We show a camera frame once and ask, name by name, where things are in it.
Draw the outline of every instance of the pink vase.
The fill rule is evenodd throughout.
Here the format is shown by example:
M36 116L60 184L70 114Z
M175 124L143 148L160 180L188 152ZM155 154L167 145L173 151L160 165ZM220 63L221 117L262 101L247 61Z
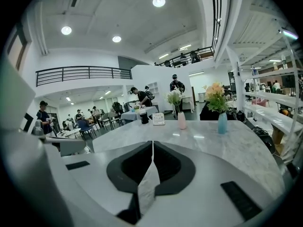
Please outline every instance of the pink vase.
M179 129L181 130L186 129L186 121L183 112L178 113L178 125L179 125Z

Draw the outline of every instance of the black cap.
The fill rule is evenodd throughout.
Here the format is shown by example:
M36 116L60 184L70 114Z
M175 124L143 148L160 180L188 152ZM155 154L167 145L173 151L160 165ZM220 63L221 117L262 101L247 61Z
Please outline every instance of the black cap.
M47 106L47 105L48 105L48 103L47 103L47 102L45 102L45 101L41 101L41 102L40 102L40 105L45 105L45 106Z

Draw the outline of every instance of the white pillar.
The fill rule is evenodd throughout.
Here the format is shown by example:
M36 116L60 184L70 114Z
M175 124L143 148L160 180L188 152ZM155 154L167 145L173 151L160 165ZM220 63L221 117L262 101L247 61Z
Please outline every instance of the white pillar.
M107 99L105 99L105 105L106 105L107 112L109 113L110 112L110 108L108 107Z
M240 77L241 69L238 68L240 60L237 53L229 46L226 47L226 52L231 62L233 75L235 77L235 85L237 91L237 110L243 110L243 85Z
M128 95L127 95L127 88L126 85L122 86L122 91L123 91L123 102L126 104L128 100Z

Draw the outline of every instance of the blue shirt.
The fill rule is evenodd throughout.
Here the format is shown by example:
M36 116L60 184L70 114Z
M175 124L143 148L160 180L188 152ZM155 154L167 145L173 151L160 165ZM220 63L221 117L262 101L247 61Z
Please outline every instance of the blue shirt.
M46 119L49 119L50 116L48 116L47 112L46 111L41 111L39 110L37 112L37 119L41 120L42 122L46 122ZM49 125L49 124L46 124L46 125L42 125L42 129L43 129L43 133L44 134L48 134L50 132L52 132L52 127Z

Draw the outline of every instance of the window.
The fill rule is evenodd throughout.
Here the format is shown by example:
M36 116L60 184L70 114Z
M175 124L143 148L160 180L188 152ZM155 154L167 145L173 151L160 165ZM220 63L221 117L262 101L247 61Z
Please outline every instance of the window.
M22 56L26 47L27 41L24 36L23 26L19 22L16 24L16 32L9 43L8 46L8 57L10 63L16 67L17 70L20 69Z

